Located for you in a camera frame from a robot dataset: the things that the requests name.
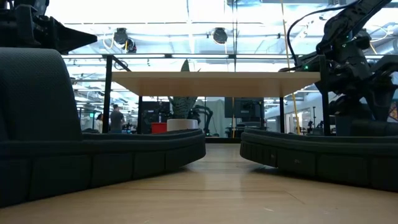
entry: ceiling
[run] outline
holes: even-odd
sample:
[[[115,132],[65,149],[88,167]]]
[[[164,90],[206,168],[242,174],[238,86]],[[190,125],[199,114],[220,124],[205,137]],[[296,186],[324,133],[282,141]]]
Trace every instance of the ceiling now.
[[[231,59],[190,60],[190,69],[205,71],[278,71],[286,67],[285,28],[300,17],[319,9],[332,7],[337,0],[240,0],[237,7],[232,0],[51,0],[46,15],[53,16],[65,26],[98,36],[94,44],[70,52],[74,54],[123,54],[123,49],[111,41],[120,27],[134,40],[138,54],[272,54],[267,59],[238,59],[236,67]],[[350,3],[352,0],[340,0]],[[366,55],[398,53],[398,0],[392,1],[365,25],[373,38],[374,50]],[[290,39],[296,54],[315,50],[323,35],[323,26],[337,12],[317,14],[305,18],[293,29]],[[228,41],[218,45],[212,39],[216,27],[225,28]],[[184,59],[124,58],[133,71],[176,71]],[[71,77],[77,80],[104,78],[105,61],[100,58],[66,58]],[[77,97],[97,103],[101,109],[103,82],[77,82]],[[137,96],[113,84],[113,101],[125,104],[126,111],[135,110]]]

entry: potted plant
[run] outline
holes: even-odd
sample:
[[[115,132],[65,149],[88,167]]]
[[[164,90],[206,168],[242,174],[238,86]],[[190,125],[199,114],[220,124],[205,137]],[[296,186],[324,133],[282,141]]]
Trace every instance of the potted plant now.
[[[189,72],[189,63],[186,59],[182,65],[181,72]],[[197,101],[197,96],[174,96],[169,97],[173,107],[172,119],[167,120],[167,131],[198,128],[196,119],[188,119],[190,110]]]

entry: wooden table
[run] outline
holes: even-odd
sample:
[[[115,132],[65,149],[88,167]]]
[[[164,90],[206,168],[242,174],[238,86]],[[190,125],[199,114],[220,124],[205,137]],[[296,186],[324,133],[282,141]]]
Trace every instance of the wooden table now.
[[[396,193],[286,176],[243,159],[239,144],[207,148],[172,174],[0,209],[0,223],[397,223]]]
[[[318,72],[113,72],[139,96],[284,97],[320,80]]]

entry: wooden floor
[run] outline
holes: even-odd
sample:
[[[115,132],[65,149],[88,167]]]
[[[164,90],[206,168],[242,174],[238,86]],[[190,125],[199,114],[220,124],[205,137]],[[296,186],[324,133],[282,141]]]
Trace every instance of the wooden floor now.
[[[398,223],[398,194],[286,177],[249,162],[239,145],[150,179],[0,210],[0,223]]]

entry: man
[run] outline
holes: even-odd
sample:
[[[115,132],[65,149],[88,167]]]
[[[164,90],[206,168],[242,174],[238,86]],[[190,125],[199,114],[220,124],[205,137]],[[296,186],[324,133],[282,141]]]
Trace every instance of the man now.
[[[119,110],[120,108],[118,105],[113,105],[113,111],[109,116],[111,118],[111,133],[122,133],[124,116]]]

